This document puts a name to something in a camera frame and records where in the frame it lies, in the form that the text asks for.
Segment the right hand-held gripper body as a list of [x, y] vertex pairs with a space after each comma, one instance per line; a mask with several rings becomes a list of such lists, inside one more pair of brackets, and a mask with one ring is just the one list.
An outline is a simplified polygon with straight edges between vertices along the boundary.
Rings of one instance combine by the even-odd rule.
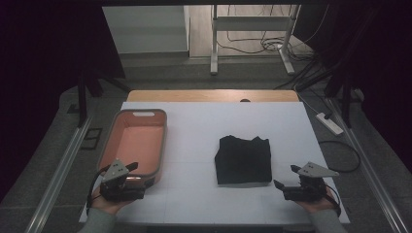
[[326, 195], [324, 178], [339, 175], [338, 172], [313, 162], [308, 162], [296, 174], [298, 174], [300, 186], [285, 186], [283, 193], [286, 200], [302, 202], [319, 201]]

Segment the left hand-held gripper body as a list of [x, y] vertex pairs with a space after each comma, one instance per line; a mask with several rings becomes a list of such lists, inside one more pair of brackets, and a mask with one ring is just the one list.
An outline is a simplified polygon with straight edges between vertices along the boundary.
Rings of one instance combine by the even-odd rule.
[[145, 191], [141, 191], [138, 183], [118, 158], [106, 169], [100, 184], [100, 194], [111, 202], [128, 202], [143, 199]]

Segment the pink storage bin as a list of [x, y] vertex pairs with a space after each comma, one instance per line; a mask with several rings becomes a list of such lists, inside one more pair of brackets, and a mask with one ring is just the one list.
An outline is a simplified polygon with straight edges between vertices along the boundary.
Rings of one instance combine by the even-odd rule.
[[133, 181], [161, 178], [163, 150], [167, 132], [167, 114], [161, 109], [119, 111], [112, 122], [109, 135], [98, 162], [98, 169], [119, 159], [124, 165], [138, 163], [129, 173]]

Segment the black garment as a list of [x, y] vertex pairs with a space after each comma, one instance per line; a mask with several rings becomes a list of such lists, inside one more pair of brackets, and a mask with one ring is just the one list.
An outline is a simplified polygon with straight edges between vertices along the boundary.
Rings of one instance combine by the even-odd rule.
[[232, 135], [220, 138], [215, 155], [218, 184], [270, 183], [271, 148], [268, 139], [252, 140]]

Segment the person's right hand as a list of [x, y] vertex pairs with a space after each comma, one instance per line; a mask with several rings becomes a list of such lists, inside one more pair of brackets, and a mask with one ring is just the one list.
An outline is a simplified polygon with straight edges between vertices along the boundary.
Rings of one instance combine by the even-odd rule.
[[332, 196], [330, 190], [327, 191], [326, 193], [327, 198], [323, 197], [319, 201], [315, 202], [302, 202], [302, 201], [296, 201], [296, 204], [302, 207], [307, 213], [309, 214], [314, 214], [319, 211], [323, 210], [334, 210], [334, 202], [330, 202], [330, 199], [334, 199]]

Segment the person's left hand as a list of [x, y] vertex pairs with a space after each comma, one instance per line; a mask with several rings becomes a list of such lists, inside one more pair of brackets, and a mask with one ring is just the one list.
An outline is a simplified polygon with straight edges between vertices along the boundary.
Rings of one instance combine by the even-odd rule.
[[116, 215], [123, 207], [130, 204], [128, 202], [111, 202], [107, 201], [104, 197], [100, 194], [100, 187], [97, 187], [93, 190], [91, 194], [91, 207], [94, 209], [98, 209], [110, 215]]

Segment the white power strip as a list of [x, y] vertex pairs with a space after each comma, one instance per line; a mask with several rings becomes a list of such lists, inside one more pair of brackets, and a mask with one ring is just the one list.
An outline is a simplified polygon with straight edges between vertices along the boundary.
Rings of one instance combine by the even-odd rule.
[[342, 128], [337, 125], [330, 117], [326, 117], [324, 113], [316, 115], [316, 119], [325, 126], [333, 135], [338, 136], [344, 133]]

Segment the black stand leg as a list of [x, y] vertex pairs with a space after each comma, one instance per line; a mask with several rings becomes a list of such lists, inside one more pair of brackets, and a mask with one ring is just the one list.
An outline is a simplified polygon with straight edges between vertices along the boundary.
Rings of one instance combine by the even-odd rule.
[[341, 117], [347, 127], [351, 128], [352, 124], [350, 121], [350, 106], [351, 106], [351, 90], [352, 90], [352, 79], [348, 72], [348, 62], [341, 60], [336, 64], [331, 66], [329, 69], [316, 76], [315, 78], [309, 79], [303, 83], [299, 83], [295, 86], [296, 91], [302, 91], [315, 83], [318, 83], [326, 78], [329, 81], [325, 87], [326, 98], [335, 97], [339, 90], [342, 91], [341, 99]]
[[119, 88], [125, 93], [129, 93], [131, 88], [124, 83], [112, 78], [102, 71], [91, 68], [83, 68], [78, 76], [78, 102], [79, 102], [79, 123], [78, 127], [84, 126], [87, 119], [86, 92], [89, 91], [92, 97], [101, 97], [103, 87], [99, 82], [102, 79], [111, 85]]

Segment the dark curtain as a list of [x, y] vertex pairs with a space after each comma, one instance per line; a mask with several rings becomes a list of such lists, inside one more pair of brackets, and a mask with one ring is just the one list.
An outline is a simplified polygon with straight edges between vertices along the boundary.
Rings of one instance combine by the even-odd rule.
[[343, 83], [360, 89], [368, 120], [412, 172], [412, 0], [304, 5], [294, 36], [327, 68], [351, 54], [326, 94], [335, 95]]
[[103, 6], [86, 0], [0, 0], [0, 201], [79, 77], [122, 78]]

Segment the white cabinet panel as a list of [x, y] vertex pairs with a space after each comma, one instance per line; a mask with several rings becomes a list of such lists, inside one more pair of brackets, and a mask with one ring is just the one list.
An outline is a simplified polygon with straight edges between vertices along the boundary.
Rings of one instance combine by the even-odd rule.
[[118, 53], [189, 50], [188, 7], [131, 6], [102, 10]]

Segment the white metal stand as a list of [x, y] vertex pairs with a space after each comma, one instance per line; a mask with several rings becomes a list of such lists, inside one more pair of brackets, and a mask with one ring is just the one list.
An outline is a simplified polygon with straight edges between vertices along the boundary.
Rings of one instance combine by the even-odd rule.
[[292, 30], [295, 26], [295, 21], [298, 15], [300, 6], [296, 5], [289, 16], [274, 17], [274, 16], [218, 16], [218, 6], [213, 5], [212, 10], [212, 53], [211, 53], [211, 68], [212, 75], [218, 74], [218, 32], [219, 31], [282, 31], [285, 33], [284, 42], [277, 46], [286, 72], [288, 75], [295, 73], [290, 56], [288, 53], [288, 44], [292, 35]]

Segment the black floor frame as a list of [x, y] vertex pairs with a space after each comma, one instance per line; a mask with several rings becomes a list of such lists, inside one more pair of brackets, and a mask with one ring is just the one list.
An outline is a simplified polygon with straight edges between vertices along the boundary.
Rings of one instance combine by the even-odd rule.
[[95, 150], [102, 134], [102, 128], [89, 128], [81, 145], [82, 150]]

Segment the aluminium floor rail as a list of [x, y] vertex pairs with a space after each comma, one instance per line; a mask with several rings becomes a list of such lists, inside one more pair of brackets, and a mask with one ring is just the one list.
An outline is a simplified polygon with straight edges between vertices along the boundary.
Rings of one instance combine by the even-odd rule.
[[42, 233], [91, 122], [92, 116], [88, 116], [83, 125], [76, 128], [24, 233]]
[[336, 121], [341, 125], [345, 135], [348, 138], [349, 144], [359, 153], [361, 170], [393, 232], [412, 233], [412, 229], [407, 226], [406, 221], [396, 206], [394, 199], [391, 197], [389, 191], [379, 179], [377, 172], [372, 167], [372, 164], [368, 159], [368, 155], [364, 151], [355, 131], [344, 121], [338, 105], [330, 98], [326, 99], [326, 103], [331, 108]]

